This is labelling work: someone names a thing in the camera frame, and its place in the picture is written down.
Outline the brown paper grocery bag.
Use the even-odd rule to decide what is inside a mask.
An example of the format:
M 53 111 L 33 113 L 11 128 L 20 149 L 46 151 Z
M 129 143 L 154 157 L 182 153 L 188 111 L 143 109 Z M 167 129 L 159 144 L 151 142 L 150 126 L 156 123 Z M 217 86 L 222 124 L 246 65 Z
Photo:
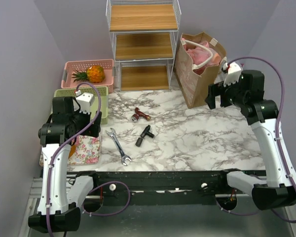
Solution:
M 181 34 L 175 74 L 189 109 L 205 105 L 208 86 L 213 84 L 226 61 L 226 50 L 205 32 Z

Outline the pink plastic bag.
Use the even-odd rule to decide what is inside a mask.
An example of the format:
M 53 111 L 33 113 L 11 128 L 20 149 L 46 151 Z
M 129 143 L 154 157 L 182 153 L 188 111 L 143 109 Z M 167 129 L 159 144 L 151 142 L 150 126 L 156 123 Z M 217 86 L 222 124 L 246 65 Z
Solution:
M 207 64 L 203 65 L 199 69 L 193 70 L 196 74 L 201 75 L 207 67 L 218 66 L 222 58 L 214 49 L 210 48 L 209 43 L 207 41 L 201 41 L 199 44 L 209 49 L 213 54 L 213 57 L 210 61 L 207 62 Z M 192 45 L 189 43 L 185 43 L 183 47 L 188 53 L 188 55 L 192 58 L 193 64 L 195 65 L 202 64 L 210 57 L 210 53 L 201 47 L 196 46 L 195 48 L 191 48 Z

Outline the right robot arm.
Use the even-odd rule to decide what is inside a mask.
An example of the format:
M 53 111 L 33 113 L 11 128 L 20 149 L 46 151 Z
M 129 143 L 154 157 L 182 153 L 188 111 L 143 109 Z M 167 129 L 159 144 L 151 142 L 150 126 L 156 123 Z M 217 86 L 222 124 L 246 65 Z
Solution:
M 260 180 L 238 169 L 227 171 L 217 181 L 220 192 L 227 194 L 234 188 L 253 198 L 259 210 L 268 210 L 296 204 L 296 172 L 290 161 L 278 121 L 278 108 L 274 101 L 264 99 L 264 74 L 257 70 L 232 73 L 235 81 L 208 87 L 206 103 L 216 107 L 215 99 L 221 98 L 221 107 L 235 105 L 240 108 L 257 138 L 264 162 L 266 179 Z

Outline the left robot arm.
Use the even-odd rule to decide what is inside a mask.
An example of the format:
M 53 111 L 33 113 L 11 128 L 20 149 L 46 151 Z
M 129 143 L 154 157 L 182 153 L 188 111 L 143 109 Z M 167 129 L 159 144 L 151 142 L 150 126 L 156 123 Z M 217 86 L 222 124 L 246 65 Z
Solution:
M 82 172 L 73 185 L 67 187 L 67 166 L 72 142 L 77 136 L 97 138 L 101 115 L 91 112 L 95 96 L 83 93 L 76 97 L 54 97 L 52 113 L 39 129 L 42 146 L 43 176 L 37 213 L 28 218 L 30 228 L 41 233 L 77 231 L 81 207 L 87 196 L 99 191 L 99 182 L 93 171 Z

